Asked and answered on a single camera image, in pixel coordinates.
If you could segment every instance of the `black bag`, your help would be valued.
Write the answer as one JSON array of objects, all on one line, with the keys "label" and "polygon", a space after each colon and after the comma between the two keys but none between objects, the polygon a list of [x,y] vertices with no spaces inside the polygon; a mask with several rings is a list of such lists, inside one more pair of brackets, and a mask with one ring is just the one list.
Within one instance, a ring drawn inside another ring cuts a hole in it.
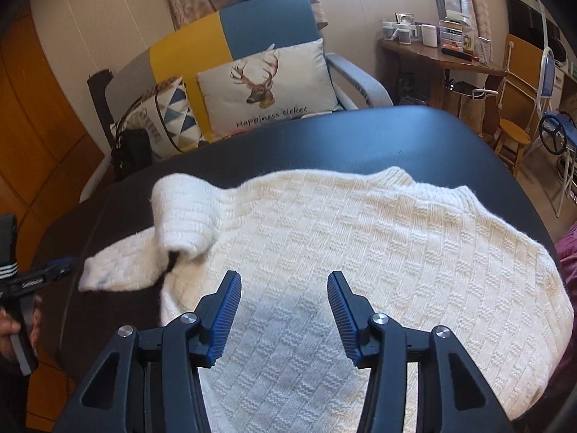
[{"label": "black bag", "polygon": [[110,156],[117,182],[150,166],[152,149],[148,132],[144,128],[138,128],[117,134]]}]

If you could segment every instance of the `geometric triangle pillow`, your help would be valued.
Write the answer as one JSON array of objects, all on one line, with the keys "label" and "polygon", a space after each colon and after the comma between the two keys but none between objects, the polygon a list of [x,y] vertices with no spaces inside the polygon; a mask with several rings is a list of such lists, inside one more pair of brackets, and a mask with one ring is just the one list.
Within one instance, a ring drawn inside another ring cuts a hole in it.
[{"label": "geometric triangle pillow", "polygon": [[203,141],[182,78],[170,78],[149,89],[120,128],[144,128],[156,160],[197,148]]}]

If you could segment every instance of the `wooden stool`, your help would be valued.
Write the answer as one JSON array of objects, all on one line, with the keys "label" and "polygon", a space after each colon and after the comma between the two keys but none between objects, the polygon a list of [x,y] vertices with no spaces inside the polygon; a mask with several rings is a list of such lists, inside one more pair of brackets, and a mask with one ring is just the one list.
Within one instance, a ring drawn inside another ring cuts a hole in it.
[{"label": "wooden stool", "polygon": [[[499,127],[501,128],[501,134],[499,135],[497,145],[495,146],[495,154],[501,159],[513,164],[513,177],[517,177],[525,148],[531,144],[531,138],[521,127],[506,119],[501,119],[499,121]],[[503,142],[508,137],[517,143],[517,155],[514,162],[507,157],[501,156]]]}]

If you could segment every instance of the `blue gripper pad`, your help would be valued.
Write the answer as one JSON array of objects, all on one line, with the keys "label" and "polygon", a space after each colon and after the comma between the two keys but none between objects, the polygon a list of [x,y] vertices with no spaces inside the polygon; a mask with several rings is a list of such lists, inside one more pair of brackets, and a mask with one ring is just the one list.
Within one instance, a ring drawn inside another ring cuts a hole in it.
[{"label": "blue gripper pad", "polygon": [[370,302],[354,294],[338,271],[328,276],[327,296],[344,352],[354,366],[366,367],[367,358],[378,352],[378,342],[369,334],[369,318],[374,314]]},{"label": "blue gripper pad", "polygon": [[216,293],[203,296],[194,313],[200,318],[200,330],[189,341],[191,354],[198,355],[200,367],[210,368],[224,352],[230,328],[241,300],[241,276],[226,272]]}]

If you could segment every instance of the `picture frame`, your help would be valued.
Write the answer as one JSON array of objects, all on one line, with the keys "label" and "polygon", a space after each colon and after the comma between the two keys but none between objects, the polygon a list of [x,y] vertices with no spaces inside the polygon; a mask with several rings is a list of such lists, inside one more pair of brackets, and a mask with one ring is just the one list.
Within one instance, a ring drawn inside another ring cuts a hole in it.
[{"label": "picture frame", "polygon": [[415,15],[411,13],[395,13],[397,23],[415,24]]}]

